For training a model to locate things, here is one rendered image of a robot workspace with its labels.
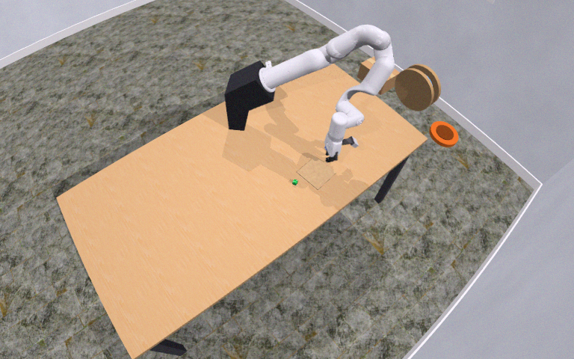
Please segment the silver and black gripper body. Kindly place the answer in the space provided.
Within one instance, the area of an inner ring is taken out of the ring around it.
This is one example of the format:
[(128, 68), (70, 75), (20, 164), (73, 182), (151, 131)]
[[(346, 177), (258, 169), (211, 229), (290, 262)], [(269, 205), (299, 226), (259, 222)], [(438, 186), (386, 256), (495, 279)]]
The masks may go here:
[(340, 142), (334, 142), (334, 141), (331, 141), (330, 139), (328, 140), (327, 137), (328, 137), (328, 135), (326, 135), (324, 144), (325, 144), (325, 147), (327, 148), (327, 152), (328, 152), (329, 156), (334, 157), (336, 152), (338, 152), (338, 155), (339, 155), (341, 152), (343, 140)]

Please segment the tan textured square mat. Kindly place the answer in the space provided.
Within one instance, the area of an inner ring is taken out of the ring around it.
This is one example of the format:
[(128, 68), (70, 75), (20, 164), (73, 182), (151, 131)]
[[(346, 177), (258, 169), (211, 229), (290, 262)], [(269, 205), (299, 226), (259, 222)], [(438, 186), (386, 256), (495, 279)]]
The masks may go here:
[(334, 170), (324, 164), (316, 156), (297, 171), (297, 173), (317, 190), (336, 174)]

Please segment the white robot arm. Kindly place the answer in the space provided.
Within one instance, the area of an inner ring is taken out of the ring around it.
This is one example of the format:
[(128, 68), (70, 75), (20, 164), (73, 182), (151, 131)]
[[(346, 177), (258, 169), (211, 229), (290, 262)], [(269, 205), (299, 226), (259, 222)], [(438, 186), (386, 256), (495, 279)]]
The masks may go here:
[(350, 144), (356, 148), (359, 145), (353, 136), (343, 138), (346, 129), (358, 126), (364, 121), (364, 115), (348, 101), (358, 92), (376, 96), (395, 69), (391, 39), (385, 31), (373, 25), (357, 26), (333, 38), (321, 49), (309, 50), (274, 67), (270, 61), (266, 62), (266, 68), (259, 71), (259, 78), (265, 90), (272, 93), (276, 87), (328, 67), (327, 64), (330, 66), (365, 45), (373, 48), (376, 61), (360, 85), (353, 86), (342, 94), (336, 104), (336, 113), (332, 116), (328, 132), (331, 141), (343, 140), (342, 145)]

